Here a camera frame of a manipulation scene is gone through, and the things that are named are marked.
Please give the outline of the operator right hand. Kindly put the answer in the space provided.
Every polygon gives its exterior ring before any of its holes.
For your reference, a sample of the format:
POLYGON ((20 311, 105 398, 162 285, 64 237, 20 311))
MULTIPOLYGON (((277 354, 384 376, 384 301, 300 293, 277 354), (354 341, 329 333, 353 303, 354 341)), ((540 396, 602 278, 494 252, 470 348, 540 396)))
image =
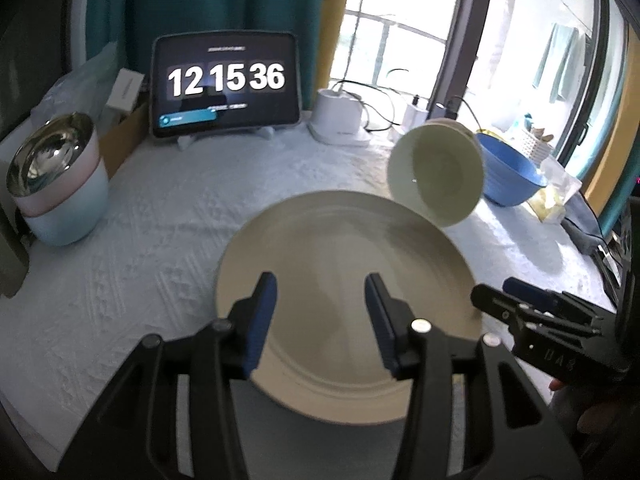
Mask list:
POLYGON ((549 382, 549 390, 552 393, 550 411, 564 429, 576 429, 588 436, 604 434, 627 411, 622 400, 615 400, 612 396, 590 398, 585 393, 568 388, 559 379, 553 378, 549 382))

